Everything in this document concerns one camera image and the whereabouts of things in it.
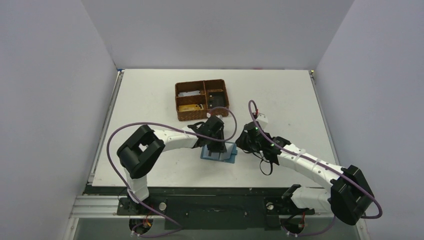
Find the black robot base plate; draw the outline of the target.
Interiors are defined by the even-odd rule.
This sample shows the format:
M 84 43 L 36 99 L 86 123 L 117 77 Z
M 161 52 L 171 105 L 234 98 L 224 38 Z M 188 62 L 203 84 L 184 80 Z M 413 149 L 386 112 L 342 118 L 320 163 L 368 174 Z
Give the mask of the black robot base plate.
M 162 215 L 166 230 L 279 230 L 289 217 L 314 215 L 313 209 L 297 208 L 284 193 L 288 187 L 150 187 L 145 206 L 132 200 L 124 186 L 87 185 L 84 194 L 117 200 L 115 217 L 129 217 L 137 232 L 152 229 Z

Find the blue leather card holder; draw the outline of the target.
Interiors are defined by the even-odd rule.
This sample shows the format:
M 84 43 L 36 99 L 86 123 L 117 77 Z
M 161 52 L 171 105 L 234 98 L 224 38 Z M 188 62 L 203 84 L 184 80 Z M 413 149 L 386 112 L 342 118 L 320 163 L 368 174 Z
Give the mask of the blue leather card holder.
M 237 145 L 234 142 L 226 142 L 224 146 L 225 149 L 221 152 L 212 152 L 207 148 L 207 146 L 203 146 L 201 149 L 200 159 L 234 164 L 238 154 Z

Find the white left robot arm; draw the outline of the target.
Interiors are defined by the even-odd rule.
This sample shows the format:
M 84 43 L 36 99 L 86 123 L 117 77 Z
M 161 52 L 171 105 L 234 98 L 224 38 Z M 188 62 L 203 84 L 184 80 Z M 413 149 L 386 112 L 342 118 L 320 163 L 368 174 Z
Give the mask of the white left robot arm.
M 150 126 L 142 123 L 116 151 L 124 168 L 128 196 L 136 203 L 149 197 L 147 174 L 161 153 L 204 146 L 214 149 L 224 144 L 224 122 L 217 116 L 180 129 L 167 126 L 165 130 L 155 130 Z

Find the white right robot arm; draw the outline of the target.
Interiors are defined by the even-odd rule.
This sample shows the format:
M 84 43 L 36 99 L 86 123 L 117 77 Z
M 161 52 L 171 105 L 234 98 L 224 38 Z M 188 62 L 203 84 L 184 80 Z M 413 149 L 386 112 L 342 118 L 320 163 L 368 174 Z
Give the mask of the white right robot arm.
M 299 209 L 331 211 L 340 221 L 353 226 L 375 198 L 358 167 L 323 161 L 283 137 L 261 133 L 253 122 L 245 124 L 236 145 L 248 153 L 262 154 L 271 165 L 292 169 L 323 188 L 300 186 L 290 193 L 290 201 Z

